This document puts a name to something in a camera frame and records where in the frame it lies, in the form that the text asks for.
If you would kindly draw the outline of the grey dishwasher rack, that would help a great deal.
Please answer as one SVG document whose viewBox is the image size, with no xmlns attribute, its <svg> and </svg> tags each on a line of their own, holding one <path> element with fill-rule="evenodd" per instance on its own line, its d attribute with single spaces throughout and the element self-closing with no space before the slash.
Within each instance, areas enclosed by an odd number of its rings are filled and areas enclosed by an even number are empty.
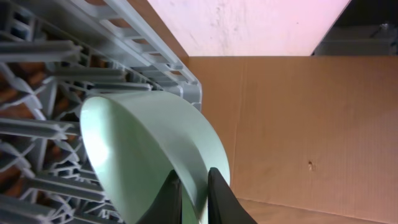
<svg viewBox="0 0 398 224">
<path fill-rule="evenodd" d="M 202 87 L 131 1 L 1 2 L 1 222 L 122 223 L 100 187 L 80 109 L 105 93 Z"/>
</svg>

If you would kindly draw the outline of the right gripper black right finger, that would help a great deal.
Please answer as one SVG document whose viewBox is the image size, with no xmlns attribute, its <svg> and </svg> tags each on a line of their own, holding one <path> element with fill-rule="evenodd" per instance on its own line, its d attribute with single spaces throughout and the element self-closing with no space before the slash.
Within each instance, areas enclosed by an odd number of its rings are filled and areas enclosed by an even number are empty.
<svg viewBox="0 0 398 224">
<path fill-rule="evenodd" d="M 257 224 L 241 206 L 220 171 L 212 167 L 208 173 L 208 223 Z"/>
</svg>

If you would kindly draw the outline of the brown cardboard sheet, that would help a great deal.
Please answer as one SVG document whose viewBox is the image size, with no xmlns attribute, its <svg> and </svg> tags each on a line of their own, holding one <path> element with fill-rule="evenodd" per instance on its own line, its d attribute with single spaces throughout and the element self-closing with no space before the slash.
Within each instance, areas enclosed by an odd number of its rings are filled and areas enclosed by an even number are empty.
<svg viewBox="0 0 398 224">
<path fill-rule="evenodd" d="M 231 187 L 260 223 L 397 222 L 397 58 L 190 57 Z"/>
</svg>

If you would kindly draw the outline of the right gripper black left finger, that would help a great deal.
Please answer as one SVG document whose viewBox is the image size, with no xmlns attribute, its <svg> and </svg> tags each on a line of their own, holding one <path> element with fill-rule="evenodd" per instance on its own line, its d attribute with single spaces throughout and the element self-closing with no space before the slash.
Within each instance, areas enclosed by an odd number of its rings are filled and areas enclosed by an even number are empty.
<svg viewBox="0 0 398 224">
<path fill-rule="evenodd" d="M 182 183 L 171 170 L 152 205 L 137 224 L 182 224 Z"/>
</svg>

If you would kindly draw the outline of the mint green bowl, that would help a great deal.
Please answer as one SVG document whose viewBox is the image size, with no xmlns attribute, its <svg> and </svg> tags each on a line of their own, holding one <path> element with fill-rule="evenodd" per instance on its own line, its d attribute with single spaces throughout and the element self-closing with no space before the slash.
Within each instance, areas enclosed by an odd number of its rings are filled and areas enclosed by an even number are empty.
<svg viewBox="0 0 398 224">
<path fill-rule="evenodd" d="M 208 172 L 230 179 L 225 149 L 193 105 L 166 91 L 134 91 L 87 98 L 80 129 L 90 164 L 115 209 L 136 223 L 169 172 L 182 182 L 182 221 L 206 223 Z"/>
</svg>

